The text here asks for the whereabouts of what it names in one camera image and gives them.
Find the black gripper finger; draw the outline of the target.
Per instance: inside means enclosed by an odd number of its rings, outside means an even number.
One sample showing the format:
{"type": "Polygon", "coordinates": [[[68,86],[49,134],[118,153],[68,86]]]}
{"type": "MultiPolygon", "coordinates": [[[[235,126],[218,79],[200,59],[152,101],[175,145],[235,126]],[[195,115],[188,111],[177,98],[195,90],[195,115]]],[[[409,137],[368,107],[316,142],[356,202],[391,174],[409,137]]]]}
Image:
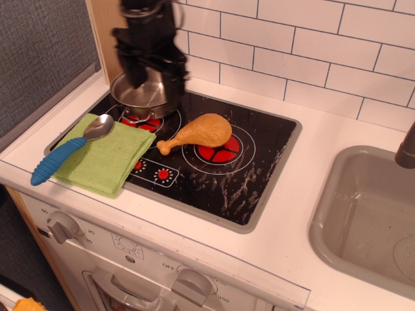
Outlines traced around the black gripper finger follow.
{"type": "Polygon", "coordinates": [[[134,89],[139,88],[147,81],[147,58],[144,56],[120,56],[119,60],[127,80],[134,89]]]}
{"type": "Polygon", "coordinates": [[[163,82],[165,102],[160,106],[161,112],[173,112],[181,104],[181,99],[185,93],[185,82],[188,80],[188,71],[183,69],[178,72],[161,72],[163,82]]]}

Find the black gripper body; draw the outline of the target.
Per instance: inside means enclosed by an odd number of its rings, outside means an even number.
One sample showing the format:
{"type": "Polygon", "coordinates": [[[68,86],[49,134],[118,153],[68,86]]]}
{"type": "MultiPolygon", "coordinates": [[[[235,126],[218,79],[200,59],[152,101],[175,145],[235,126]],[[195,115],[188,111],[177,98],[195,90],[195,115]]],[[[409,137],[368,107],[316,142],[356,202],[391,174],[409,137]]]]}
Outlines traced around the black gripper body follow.
{"type": "Polygon", "coordinates": [[[121,9],[127,28],[114,28],[117,56],[128,75],[142,75],[145,67],[172,75],[186,75],[187,59],[176,46],[176,21],[171,9],[121,9]]]}

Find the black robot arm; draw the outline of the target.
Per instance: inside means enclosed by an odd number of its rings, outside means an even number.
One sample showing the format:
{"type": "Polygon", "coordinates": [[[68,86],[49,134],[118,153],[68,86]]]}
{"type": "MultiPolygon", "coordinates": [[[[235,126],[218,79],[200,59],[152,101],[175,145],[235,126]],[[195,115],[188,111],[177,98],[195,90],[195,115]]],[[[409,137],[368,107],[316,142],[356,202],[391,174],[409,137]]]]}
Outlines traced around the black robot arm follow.
{"type": "Polygon", "coordinates": [[[186,57],[174,43],[176,25],[170,1],[121,1],[127,28],[114,28],[116,51],[130,85],[137,89],[149,78],[147,69],[161,75],[167,103],[179,105],[184,94],[186,57]]]}

